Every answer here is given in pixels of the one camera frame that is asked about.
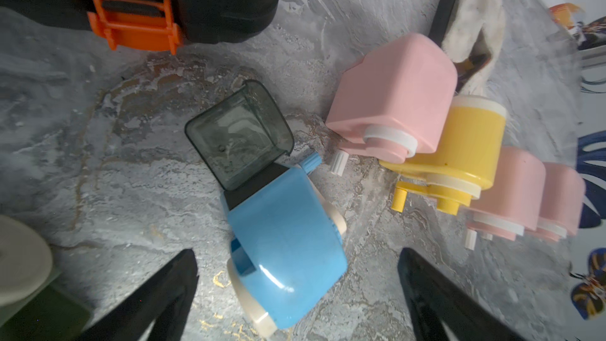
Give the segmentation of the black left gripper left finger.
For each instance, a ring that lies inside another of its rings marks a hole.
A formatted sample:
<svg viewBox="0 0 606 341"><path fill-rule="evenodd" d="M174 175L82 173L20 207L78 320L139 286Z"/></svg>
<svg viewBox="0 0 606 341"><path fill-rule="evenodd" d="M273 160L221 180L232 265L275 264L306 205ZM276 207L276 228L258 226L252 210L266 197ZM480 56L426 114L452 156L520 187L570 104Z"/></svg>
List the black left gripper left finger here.
<svg viewBox="0 0 606 341"><path fill-rule="evenodd" d="M180 340L198 284L192 249L183 249L79 340Z"/></svg>

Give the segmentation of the pink pencil sharpener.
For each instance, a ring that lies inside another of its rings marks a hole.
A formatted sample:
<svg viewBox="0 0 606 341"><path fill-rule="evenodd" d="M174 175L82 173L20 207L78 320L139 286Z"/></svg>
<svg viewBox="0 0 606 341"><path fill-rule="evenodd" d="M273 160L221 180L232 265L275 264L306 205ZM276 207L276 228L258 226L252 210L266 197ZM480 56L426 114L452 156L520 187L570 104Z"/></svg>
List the pink pencil sharpener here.
<svg viewBox="0 0 606 341"><path fill-rule="evenodd" d="M537 229L531 234L559 242L579 231L585 181L572 167L544 163L546 178Z"/></svg>
<svg viewBox="0 0 606 341"><path fill-rule="evenodd" d="M526 150L503 146L493 186L470 205L465 248L478 238L514 241L536 230L546 180L544 163Z"/></svg>
<svg viewBox="0 0 606 341"><path fill-rule="evenodd" d="M422 34L367 53L342 74L325 122L344 140L331 172L342 175L351 156L402 164L434 153L456 84L453 62Z"/></svg>

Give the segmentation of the grey clear sharpener tray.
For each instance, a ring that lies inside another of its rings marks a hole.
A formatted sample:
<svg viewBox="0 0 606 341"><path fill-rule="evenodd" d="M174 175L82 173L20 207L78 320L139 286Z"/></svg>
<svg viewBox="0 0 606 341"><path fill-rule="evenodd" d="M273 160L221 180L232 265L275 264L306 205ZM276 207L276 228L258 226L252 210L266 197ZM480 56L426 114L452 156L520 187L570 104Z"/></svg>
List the grey clear sharpener tray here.
<svg viewBox="0 0 606 341"><path fill-rule="evenodd" d="M243 86L185 126L186 137L227 191L244 185L294 149L294 136L262 83Z"/></svg>

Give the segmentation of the yellow pencil sharpener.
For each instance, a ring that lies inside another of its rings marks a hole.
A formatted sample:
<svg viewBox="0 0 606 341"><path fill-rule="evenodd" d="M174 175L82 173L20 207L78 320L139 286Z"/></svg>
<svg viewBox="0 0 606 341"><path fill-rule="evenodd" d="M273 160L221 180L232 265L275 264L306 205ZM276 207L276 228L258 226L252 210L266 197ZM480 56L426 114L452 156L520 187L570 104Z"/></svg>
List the yellow pencil sharpener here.
<svg viewBox="0 0 606 341"><path fill-rule="evenodd" d="M423 182L397 182L391 209L402 212L408 194L432 198L438 211L453 216L469 207L494 184L507 120L507 109L496 101L456 96L434 153L417 154L403 164L380 161L404 178Z"/></svg>

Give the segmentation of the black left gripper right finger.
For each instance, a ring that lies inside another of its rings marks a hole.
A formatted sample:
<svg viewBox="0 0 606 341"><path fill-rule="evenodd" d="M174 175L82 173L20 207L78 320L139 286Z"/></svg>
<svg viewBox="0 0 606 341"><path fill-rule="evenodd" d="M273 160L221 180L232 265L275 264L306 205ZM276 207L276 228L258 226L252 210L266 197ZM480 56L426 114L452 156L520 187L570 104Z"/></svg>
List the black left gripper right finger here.
<svg viewBox="0 0 606 341"><path fill-rule="evenodd" d="M404 248L399 279L417 340L522 340L417 251Z"/></svg>

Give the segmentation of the blue pencil sharpener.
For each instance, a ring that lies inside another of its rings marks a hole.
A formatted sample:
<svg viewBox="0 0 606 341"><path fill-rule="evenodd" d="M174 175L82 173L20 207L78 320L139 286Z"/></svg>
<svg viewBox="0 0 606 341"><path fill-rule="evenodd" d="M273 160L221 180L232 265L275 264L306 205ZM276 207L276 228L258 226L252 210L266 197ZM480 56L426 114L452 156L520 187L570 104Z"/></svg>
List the blue pencil sharpener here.
<svg viewBox="0 0 606 341"><path fill-rule="evenodd" d="M347 223L309 178L322 159L272 163L223 192L234 233L227 271L246 316L263 338L298 323L347 272Z"/></svg>

